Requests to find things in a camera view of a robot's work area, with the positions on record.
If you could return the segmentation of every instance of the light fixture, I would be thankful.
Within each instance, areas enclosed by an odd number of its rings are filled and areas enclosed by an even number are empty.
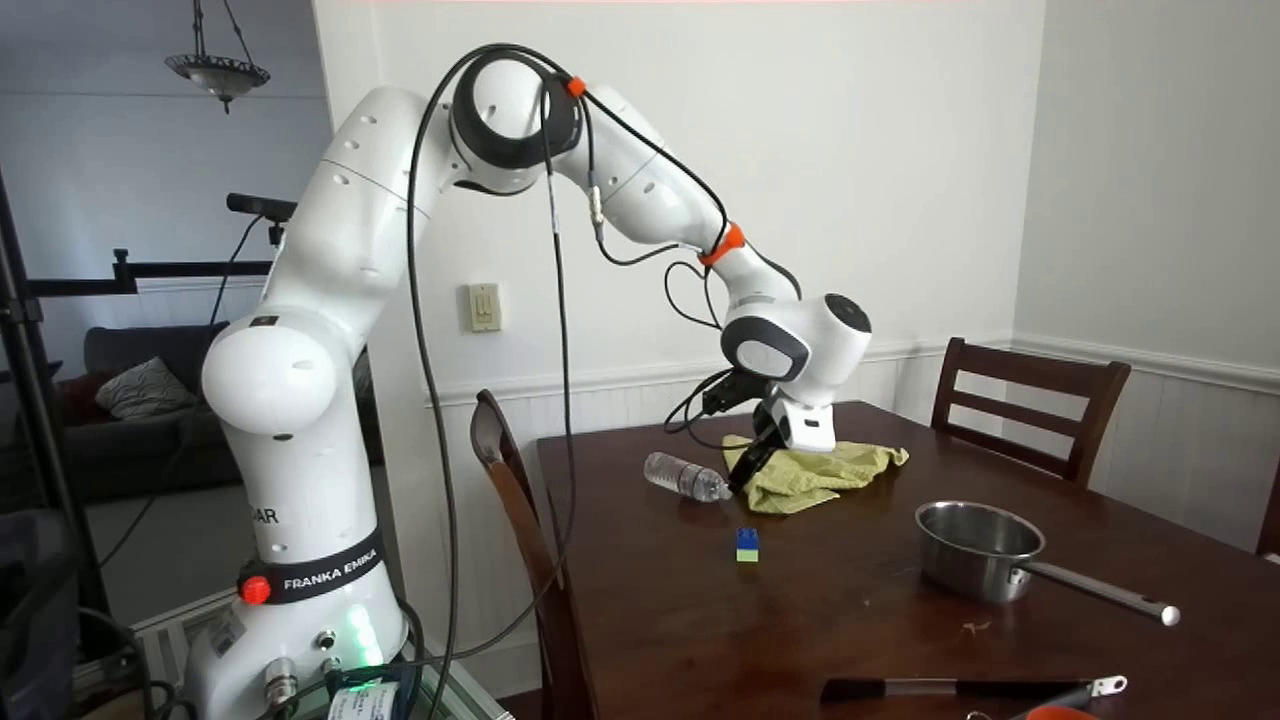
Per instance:
[[[247,51],[245,32],[240,32],[240,26],[235,26],[231,0],[225,0],[225,14],[230,14],[230,20],[231,20],[231,32],[235,32],[235,40],[240,40],[245,59],[235,59],[235,55],[210,55],[210,51],[203,51],[203,8],[201,8],[201,0],[191,0],[191,51],[187,51],[187,55],[169,55],[163,63],[169,63],[177,76],[210,89],[210,94],[225,105],[225,114],[231,114],[231,100],[245,96],[245,94],[253,94],[253,89],[262,89],[262,85],[267,85],[272,73],[262,67],[262,63],[253,63],[253,51]]]

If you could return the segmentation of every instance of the wooden table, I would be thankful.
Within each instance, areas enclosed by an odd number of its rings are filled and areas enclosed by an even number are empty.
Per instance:
[[[1280,716],[1280,570],[1104,497],[1041,481],[867,406],[836,411],[840,441],[901,443],[910,469],[793,521],[751,517],[760,564],[740,570],[737,506],[702,510],[643,483],[654,447],[722,466],[659,430],[540,441],[544,477],[570,506],[570,575],[603,720],[796,720],[964,716],[1007,701],[859,701],[821,709],[828,676],[1073,680],[1126,674],[1104,716]],[[1186,609],[1180,630],[1031,582],[1015,604],[950,597],[920,582],[915,510],[964,497],[1041,526],[1041,560]]]

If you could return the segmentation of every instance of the wooden floor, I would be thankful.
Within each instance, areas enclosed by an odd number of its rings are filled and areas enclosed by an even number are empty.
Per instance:
[[[544,720],[540,693],[503,698],[502,703],[503,703],[503,713],[512,713],[518,720]]]

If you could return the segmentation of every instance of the couch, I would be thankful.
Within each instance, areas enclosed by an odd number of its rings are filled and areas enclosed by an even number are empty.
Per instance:
[[[86,506],[240,483],[220,420],[201,398],[201,366],[216,332],[220,324],[86,332],[86,378],[57,386],[65,472]],[[157,373],[169,393],[129,389],[129,380]],[[368,458],[381,466],[363,360],[357,366],[357,399]]]

